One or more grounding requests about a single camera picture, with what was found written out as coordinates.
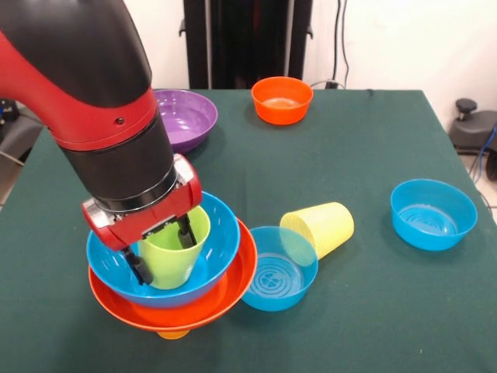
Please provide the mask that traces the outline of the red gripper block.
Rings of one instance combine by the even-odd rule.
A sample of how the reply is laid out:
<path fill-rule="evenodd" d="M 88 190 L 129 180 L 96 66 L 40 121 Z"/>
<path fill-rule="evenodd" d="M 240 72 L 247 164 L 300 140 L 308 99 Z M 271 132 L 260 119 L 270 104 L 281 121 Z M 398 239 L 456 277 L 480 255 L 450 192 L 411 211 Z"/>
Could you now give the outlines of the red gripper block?
<path fill-rule="evenodd" d="M 145 261 L 133 253 L 129 247 L 131 244 L 177 220 L 182 248 L 189 249 L 197 245 L 187 213 L 202 201 L 200 180 L 183 155 L 174 155 L 173 170 L 177 175 L 174 187 L 142 208 L 107 211 L 93 197 L 82 203 L 83 215 L 90 228 L 108 248 L 122 250 L 139 285 L 151 284 L 153 275 Z"/>

